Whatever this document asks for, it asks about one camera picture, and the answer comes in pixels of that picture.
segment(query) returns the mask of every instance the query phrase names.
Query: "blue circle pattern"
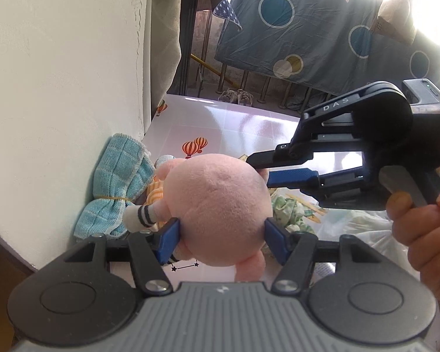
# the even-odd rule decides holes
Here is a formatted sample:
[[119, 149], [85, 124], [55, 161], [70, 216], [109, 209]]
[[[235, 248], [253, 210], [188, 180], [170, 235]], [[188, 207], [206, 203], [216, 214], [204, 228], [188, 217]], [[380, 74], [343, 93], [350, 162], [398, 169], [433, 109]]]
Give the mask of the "blue circle pattern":
[[372, 33], [363, 26], [356, 28], [351, 34], [352, 49], [361, 57], [368, 57], [370, 45], [372, 43]]
[[420, 51], [414, 54], [411, 60], [411, 72], [416, 78], [423, 78], [428, 72], [429, 60], [424, 53]]
[[284, 26], [292, 19], [292, 6], [288, 0], [263, 0], [261, 15], [272, 26]]

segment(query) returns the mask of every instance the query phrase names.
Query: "human hand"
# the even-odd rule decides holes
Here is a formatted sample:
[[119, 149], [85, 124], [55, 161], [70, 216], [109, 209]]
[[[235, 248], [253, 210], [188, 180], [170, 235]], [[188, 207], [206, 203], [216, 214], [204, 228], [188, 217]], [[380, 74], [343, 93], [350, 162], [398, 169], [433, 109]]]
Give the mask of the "human hand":
[[394, 193], [386, 204], [394, 238], [409, 247], [408, 259], [420, 280], [440, 300], [440, 195], [437, 205], [413, 208], [406, 192]]

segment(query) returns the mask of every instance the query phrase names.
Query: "blue curtain with circles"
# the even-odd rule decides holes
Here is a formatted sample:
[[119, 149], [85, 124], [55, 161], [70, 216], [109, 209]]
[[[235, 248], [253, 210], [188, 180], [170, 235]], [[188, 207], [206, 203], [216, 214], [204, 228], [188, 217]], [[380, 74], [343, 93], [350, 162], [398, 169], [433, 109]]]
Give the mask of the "blue curtain with circles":
[[440, 46], [370, 32], [381, 0], [231, 0], [243, 29], [225, 22], [215, 58], [242, 70], [340, 95], [374, 81], [440, 88]]

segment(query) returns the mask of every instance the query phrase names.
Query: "yellow rubber band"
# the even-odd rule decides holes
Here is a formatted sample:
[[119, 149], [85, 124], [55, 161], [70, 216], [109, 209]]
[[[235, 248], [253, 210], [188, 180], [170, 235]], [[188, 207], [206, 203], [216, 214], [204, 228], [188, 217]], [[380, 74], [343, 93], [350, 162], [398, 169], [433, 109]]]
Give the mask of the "yellow rubber band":
[[111, 196], [96, 196], [96, 199], [98, 198], [105, 198], [106, 200], [124, 200], [127, 202], [132, 202], [132, 200], [130, 198], [127, 197], [111, 197]]

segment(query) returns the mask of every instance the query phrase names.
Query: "blue gripper pad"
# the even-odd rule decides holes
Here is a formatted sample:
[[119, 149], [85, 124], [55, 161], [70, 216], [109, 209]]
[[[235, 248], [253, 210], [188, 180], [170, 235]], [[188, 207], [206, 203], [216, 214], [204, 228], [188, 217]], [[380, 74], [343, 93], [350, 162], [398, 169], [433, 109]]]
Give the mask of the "blue gripper pad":
[[168, 263], [172, 252], [175, 251], [179, 243], [179, 227], [179, 219], [172, 218], [157, 233], [160, 238], [158, 241], [158, 249], [155, 251], [155, 257], [161, 265]]
[[319, 185], [318, 172], [308, 168], [269, 172], [268, 188], [311, 188]]
[[268, 218], [264, 222], [264, 240], [265, 243], [271, 249], [272, 254], [274, 255], [277, 262], [280, 265], [285, 265], [285, 262], [289, 259], [290, 254], [292, 253], [289, 250], [288, 239], [289, 233], [284, 229], [275, 224], [273, 218]]

